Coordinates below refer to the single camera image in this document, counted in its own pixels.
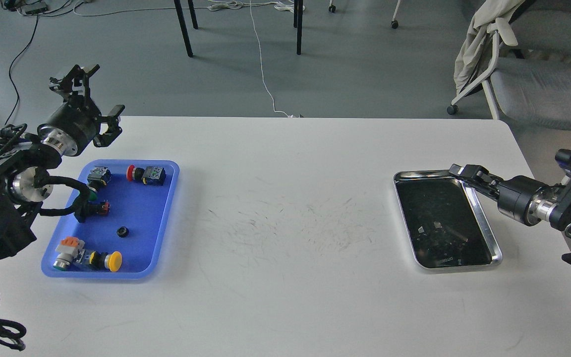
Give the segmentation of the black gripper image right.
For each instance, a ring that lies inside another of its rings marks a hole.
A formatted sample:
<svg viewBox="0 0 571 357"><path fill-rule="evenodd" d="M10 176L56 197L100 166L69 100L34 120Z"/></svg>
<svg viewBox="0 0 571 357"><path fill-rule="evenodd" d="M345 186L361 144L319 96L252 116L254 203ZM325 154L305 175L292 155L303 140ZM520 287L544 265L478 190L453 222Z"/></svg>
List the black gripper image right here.
<svg viewBox="0 0 571 357"><path fill-rule="evenodd" d="M529 177L503 180L485 167L472 164L453 164L448 172L476 190L494 191L499 212L526 226L549 221L549 215L557 205L553 188Z"/></svg>

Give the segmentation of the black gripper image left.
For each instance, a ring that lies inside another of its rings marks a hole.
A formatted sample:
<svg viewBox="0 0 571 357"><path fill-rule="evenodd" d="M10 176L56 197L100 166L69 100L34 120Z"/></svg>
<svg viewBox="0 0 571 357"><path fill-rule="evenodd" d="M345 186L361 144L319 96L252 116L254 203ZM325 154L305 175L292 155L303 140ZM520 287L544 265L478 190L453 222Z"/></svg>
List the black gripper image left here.
<svg viewBox="0 0 571 357"><path fill-rule="evenodd" d="M102 116L94 105L85 106L91 100L89 79L99 69L99 64L75 65L61 79L50 77L50 90L61 95L64 103L38 127L38 137L41 144L54 148L60 156L79 156L91 142L98 148L108 147L122 133L119 122L125 105L115 105L108 116ZM104 133L100 133L102 124L107 125Z"/></svg>

